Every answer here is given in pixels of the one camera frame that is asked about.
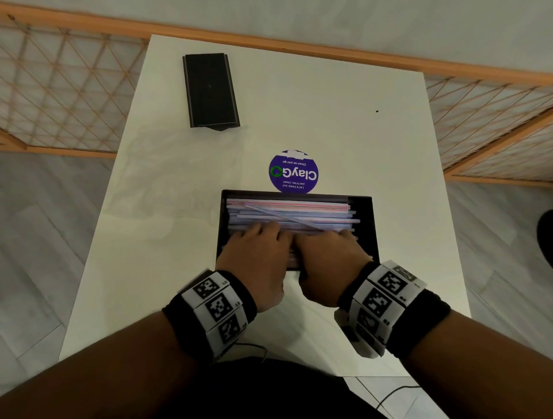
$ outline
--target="lattice panel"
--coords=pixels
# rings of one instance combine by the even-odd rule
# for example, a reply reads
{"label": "lattice panel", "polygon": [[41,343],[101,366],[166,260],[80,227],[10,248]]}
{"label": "lattice panel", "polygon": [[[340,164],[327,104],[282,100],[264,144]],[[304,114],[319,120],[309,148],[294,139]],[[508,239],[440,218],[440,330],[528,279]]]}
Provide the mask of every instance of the lattice panel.
{"label": "lattice panel", "polygon": [[117,151],[146,48],[0,20],[0,127],[29,145]]}
{"label": "lattice panel", "polygon": [[553,181],[553,124],[481,161],[461,175]]}
{"label": "lattice panel", "polygon": [[443,168],[553,106],[553,87],[426,76]]}

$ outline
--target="green recycling symbol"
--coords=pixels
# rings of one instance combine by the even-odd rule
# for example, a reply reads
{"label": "green recycling symbol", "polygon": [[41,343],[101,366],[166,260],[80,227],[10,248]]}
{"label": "green recycling symbol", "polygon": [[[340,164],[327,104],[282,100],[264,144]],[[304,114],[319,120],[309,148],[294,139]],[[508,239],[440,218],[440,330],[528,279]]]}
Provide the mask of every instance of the green recycling symbol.
{"label": "green recycling symbol", "polygon": [[270,171],[272,177],[279,177],[282,176],[282,167],[279,166],[273,166],[271,167]]}

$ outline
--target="wristband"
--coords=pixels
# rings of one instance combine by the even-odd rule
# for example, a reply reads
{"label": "wristband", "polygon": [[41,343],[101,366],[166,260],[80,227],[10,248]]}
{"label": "wristband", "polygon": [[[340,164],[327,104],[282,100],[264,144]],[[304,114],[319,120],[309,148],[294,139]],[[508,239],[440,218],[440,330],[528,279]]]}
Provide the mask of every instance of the wristband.
{"label": "wristband", "polygon": [[361,356],[376,358],[388,349],[404,358],[451,310],[425,288],[391,260],[370,262],[338,299],[335,320]]}
{"label": "wristband", "polygon": [[182,349],[202,364],[215,362],[257,315],[247,288],[230,272],[202,272],[163,308]]}

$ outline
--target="white tile floor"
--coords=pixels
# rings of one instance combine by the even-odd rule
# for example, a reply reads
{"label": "white tile floor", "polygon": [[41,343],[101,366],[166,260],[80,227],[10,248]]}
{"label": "white tile floor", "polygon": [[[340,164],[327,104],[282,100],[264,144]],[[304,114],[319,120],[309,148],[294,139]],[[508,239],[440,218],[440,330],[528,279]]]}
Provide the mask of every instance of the white tile floor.
{"label": "white tile floor", "polygon": [[[113,162],[0,154],[0,394],[57,361]],[[535,240],[553,190],[447,185],[474,319],[553,358],[553,269]],[[347,378],[376,406],[409,377]],[[421,389],[379,409],[445,415]]]}

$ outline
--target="white wall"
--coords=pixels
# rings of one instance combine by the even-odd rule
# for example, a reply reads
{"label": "white wall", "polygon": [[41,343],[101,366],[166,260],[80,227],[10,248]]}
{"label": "white wall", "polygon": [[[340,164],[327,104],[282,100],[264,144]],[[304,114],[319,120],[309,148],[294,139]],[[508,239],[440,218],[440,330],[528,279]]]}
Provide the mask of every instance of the white wall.
{"label": "white wall", "polygon": [[553,71],[550,0],[11,0],[187,27]]}

